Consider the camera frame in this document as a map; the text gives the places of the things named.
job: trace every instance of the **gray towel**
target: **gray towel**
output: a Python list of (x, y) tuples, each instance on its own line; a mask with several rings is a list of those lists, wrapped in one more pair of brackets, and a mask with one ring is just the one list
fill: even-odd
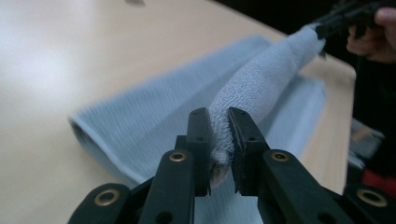
[(274, 108), (280, 94), (300, 69), (323, 49), (311, 26), (274, 44), (236, 72), (219, 92), (209, 114), (213, 136), (211, 184), (217, 185), (227, 174), (233, 157), (233, 139), (227, 109), (247, 111), (260, 123)]
[[(299, 50), (311, 50), (311, 43), (303, 44)], [(177, 135), (186, 134), (189, 113), (203, 106), (210, 109), (233, 75), (270, 45), (260, 36), (242, 39), (93, 105), (71, 118), (76, 137), (120, 182), (133, 188), (154, 176), (162, 154), (174, 148)], [(293, 62), (289, 57), (281, 60)], [(271, 148), (297, 157), (325, 102), (321, 81), (295, 76), (300, 65), (258, 124)], [(256, 204), (254, 198), (233, 194), (229, 175), (212, 196), (196, 199), (195, 223), (262, 223)]]

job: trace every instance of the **person's hand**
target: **person's hand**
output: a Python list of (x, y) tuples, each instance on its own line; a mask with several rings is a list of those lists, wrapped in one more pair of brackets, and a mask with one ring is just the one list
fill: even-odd
[(396, 63), (396, 8), (380, 8), (375, 23), (381, 27), (368, 28), (359, 39), (355, 39), (356, 27), (349, 28), (347, 50), (371, 61)]

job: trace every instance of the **wooden table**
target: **wooden table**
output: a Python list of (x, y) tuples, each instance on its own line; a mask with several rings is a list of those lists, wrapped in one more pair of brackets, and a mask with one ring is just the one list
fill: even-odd
[[(65, 223), (89, 191), (117, 181), (81, 148), (69, 115), (242, 37), (284, 37), (182, 0), (4, 0), (0, 28), (0, 223)], [(326, 80), (328, 101), (301, 160), (341, 192), (354, 70), (328, 57), (303, 73)]]

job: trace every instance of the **rolled towel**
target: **rolled towel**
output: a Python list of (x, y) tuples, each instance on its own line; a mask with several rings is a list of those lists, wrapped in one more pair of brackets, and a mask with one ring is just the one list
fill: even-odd
[(313, 27), (303, 27), (239, 69), (210, 105), (212, 186), (226, 176), (233, 158), (227, 109), (231, 106), (243, 109), (260, 123), (274, 108), (293, 77), (322, 51), (324, 41), (318, 40)]

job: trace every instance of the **finger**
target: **finger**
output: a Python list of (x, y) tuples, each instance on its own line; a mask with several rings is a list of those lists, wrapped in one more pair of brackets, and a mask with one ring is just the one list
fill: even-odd
[(396, 63), (396, 52), (391, 50), (389, 46), (384, 46), (379, 51), (367, 55), (367, 59), (380, 63)]
[(396, 36), (396, 8), (382, 7), (375, 13), (375, 22), (384, 26), (389, 35)]
[(356, 26), (350, 26), (348, 28), (349, 34), (355, 36), (356, 34)]
[(374, 21), (378, 25), (394, 27), (396, 25), (396, 8), (381, 7), (375, 13)]
[(346, 49), (349, 52), (355, 53), (357, 55), (368, 55), (373, 54), (385, 45), (385, 38), (378, 38), (375, 40), (362, 40), (355, 39), (354, 36), (350, 36), (347, 39)]
[[(356, 26), (349, 27), (349, 33), (352, 36), (356, 36)], [(374, 40), (377, 38), (382, 38), (385, 35), (384, 28), (382, 27), (367, 27), (366, 33), (364, 36), (360, 37), (359, 39), (362, 40)]]

